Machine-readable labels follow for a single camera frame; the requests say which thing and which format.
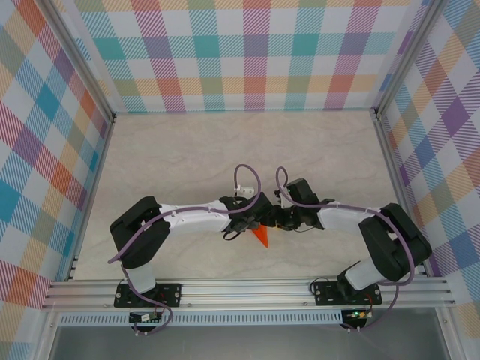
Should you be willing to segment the aluminium frame post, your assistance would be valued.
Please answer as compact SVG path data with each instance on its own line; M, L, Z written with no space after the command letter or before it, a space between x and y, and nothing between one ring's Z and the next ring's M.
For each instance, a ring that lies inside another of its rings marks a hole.
M71 35L53 0L35 0L35 2L42 14L45 16L46 21L52 27L55 36L58 38L72 65L78 71L79 76L85 83L86 88L91 93L92 98L99 106L100 111L106 116L110 124L114 124L116 115L112 107L109 105L107 98L104 96L101 87L98 85L98 82L91 72L85 57L81 53L80 48L77 46L77 42Z
M431 33L432 28L449 0L428 0L424 6L421 16L417 14L413 18L415 25L413 31L408 30L398 50L403 52L394 61L393 71L385 76L382 90L379 91L378 100L375 100L371 113L374 122L380 122L389 104L393 101L395 94L404 81L413 62L417 59L422 47Z

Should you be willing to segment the aluminium side rail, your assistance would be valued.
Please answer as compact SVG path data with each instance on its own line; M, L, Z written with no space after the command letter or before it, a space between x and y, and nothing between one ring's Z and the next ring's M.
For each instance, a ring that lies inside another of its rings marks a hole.
M394 190L394 194L397 200L397 203L403 208L403 210L412 217L410 207L407 204L406 194L404 192L404 186L402 183L402 178L395 164L394 155L392 152L392 147L389 144L386 133L384 131L383 123L380 117L372 109L370 111L370 117L373 122L373 127L376 132L377 139L379 141L379 146L382 151L382 155L388 170L388 175L391 180L391 184Z
M101 173L102 173L102 170L104 168L104 163L105 163L105 160L106 160L106 157L107 157L107 152L108 152L108 149L109 149L109 146L110 146L110 141L112 139L114 127L115 127L115 124L116 124L116 119L117 119L116 114L113 114L111 119L109 120L109 124L108 124L107 129L106 129L105 142L104 142L104 145L103 145L102 152L100 153L100 158L97 162L97 167L96 167L95 174L94 174L94 179L93 179L93 182L92 182L92 188L91 188L91 191L88 195L87 202L85 204L85 211L84 211L84 214L83 214L83 217L82 217L82 222L80 224L79 232L76 235L76 237L74 238L73 247L71 248L71 252L69 254L69 257L67 258L67 266L65 267L64 271L62 272L61 281L71 280L72 279L72 274L74 273L74 270L76 268L74 263L76 263L78 261L78 258L80 256L80 252L81 252L81 249L82 249L82 246L83 246L84 238L85 238L85 235L86 235L86 230L87 230L87 227L88 227L88 224L89 224L89 218L90 218L91 213L92 213L92 208L93 208L93 205L94 205L94 202L95 202L95 196L96 196L96 193L97 193L98 185L99 185L100 180L101 180Z

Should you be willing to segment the orange paper sheet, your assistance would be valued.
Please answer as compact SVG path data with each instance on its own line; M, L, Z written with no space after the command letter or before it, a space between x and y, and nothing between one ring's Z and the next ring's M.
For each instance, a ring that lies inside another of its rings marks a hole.
M251 232L259 239L265 248L269 248L268 228L260 225L257 229L252 229Z

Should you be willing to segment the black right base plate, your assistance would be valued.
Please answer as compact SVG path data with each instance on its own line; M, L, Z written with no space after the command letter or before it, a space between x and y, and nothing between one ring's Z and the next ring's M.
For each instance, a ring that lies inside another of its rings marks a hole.
M380 287L371 284L362 290L341 289L337 281L316 281L311 289L317 306L326 305L381 305Z

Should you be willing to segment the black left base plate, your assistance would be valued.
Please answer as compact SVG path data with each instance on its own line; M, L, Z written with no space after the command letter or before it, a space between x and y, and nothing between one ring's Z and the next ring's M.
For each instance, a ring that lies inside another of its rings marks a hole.
M171 308L177 308L181 300L182 285L180 283L156 283L153 289L142 295L153 301L162 302ZM152 308L155 305L135 295L127 283L120 283L116 287L113 306L115 308Z

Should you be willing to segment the small left circuit board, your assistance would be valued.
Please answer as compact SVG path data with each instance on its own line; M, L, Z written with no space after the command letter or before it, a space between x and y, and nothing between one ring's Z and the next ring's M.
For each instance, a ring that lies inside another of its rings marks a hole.
M128 316L128 321L130 323L140 323L140 324L153 324L159 323L162 318L161 313L147 312L147 313L137 313L130 312Z

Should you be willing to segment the long aluminium mounting rail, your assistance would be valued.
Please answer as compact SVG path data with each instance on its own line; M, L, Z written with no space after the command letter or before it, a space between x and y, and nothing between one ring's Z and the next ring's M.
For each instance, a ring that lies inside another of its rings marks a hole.
M280 310L315 308L312 280L277 279L180 279L180 310ZM45 311L113 310L120 280L72 280L50 285L43 302ZM395 296L394 286L381 286L382 304L387 308L438 308L455 305L447 280L416 276Z

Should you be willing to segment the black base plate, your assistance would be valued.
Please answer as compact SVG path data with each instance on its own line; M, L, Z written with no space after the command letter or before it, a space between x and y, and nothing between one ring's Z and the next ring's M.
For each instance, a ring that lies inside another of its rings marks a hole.
M177 308L181 300L182 285L180 283L156 283L153 289L142 295L153 301L162 302L171 308ZM152 308L155 305L135 295L127 283L120 283L116 287L113 306L115 308Z
M316 281L311 289L317 306L326 305L381 305L380 287L371 284L362 290L341 289L337 281Z

